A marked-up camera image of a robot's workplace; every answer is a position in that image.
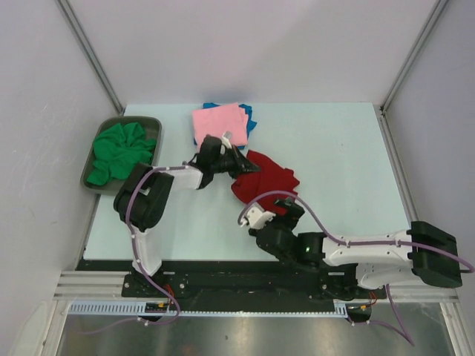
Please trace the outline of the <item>red t shirt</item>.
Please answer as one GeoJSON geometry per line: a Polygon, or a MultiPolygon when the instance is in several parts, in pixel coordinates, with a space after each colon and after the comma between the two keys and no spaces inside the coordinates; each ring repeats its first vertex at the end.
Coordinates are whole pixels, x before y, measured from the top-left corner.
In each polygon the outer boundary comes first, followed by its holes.
{"type": "Polygon", "coordinates": [[[300,185],[300,180],[295,177],[293,170],[281,167],[257,151],[248,150],[246,158],[255,163],[260,170],[243,174],[232,183],[231,190],[241,202],[248,204],[257,196],[269,191],[288,191],[297,194],[295,189],[300,185]]]}

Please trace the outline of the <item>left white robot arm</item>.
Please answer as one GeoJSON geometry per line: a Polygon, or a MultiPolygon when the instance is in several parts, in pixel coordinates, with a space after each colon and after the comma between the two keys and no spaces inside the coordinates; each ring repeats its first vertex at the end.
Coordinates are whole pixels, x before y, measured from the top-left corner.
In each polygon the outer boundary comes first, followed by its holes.
{"type": "Polygon", "coordinates": [[[133,267],[140,273],[138,287],[146,295],[158,295],[164,279],[157,274],[162,257],[156,243],[147,236],[162,219],[172,192],[200,190],[216,174],[237,179],[257,173],[261,168],[246,158],[227,136],[206,136],[198,152],[178,166],[157,167],[137,163],[114,198],[114,210],[131,235],[133,267]]]}

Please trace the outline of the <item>grey plastic tray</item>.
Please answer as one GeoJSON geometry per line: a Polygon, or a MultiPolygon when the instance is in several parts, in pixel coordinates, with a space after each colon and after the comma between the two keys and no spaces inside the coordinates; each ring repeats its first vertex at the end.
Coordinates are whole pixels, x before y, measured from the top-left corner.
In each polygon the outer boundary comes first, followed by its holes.
{"type": "MultiPolygon", "coordinates": [[[[154,155],[152,158],[152,161],[150,164],[154,164],[158,160],[159,152],[160,152],[160,143],[161,143],[161,136],[162,136],[162,125],[160,121],[154,117],[150,116],[116,116],[112,117],[110,119],[106,119],[98,128],[96,132],[96,136],[94,137],[94,140],[97,138],[97,136],[102,133],[103,131],[111,128],[117,123],[121,124],[128,124],[132,122],[138,122],[140,123],[143,128],[145,129],[146,133],[146,138],[154,138],[157,140],[157,145],[156,148],[154,149],[154,155]]],[[[93,148],[91,146],[90,152],[88,154],[88,158],[86,159],[85,166],[82,171],[81,175],[81,183],[82,186],[89,191],[94,192],[95,194],[105,194],[105,195],[115,195],[119,189],[121,188],[122,184],[124,183],[125,180],[117,180],[114,179],[108,184],[104,186],[98,186],[98,185],[92,185],[86,182],[87,175],[89,175],[90,172],[92,172],[92,162],[94,159],[94,153],[93,153],[93,148]]]]}

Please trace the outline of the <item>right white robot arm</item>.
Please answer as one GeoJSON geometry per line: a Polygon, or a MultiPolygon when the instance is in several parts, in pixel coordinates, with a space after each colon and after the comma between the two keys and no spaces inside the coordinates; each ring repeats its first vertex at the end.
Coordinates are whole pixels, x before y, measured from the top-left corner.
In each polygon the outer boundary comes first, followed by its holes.
{"type": "Polygon", "coordinates": [[[249,229],[261,250],[288,266],[307,272],[351,269],[342,279],[342,288],[350,297],[411,280],[443,289],[462,286],[456,238],[428,222],[413,221],[407,230],[373,237],[331,237],[325,231],[295,234],[309,207],[289,198],[275,203],[285,211],[283,215],[251,202],[240,213],[239,225],[249,229]]]}

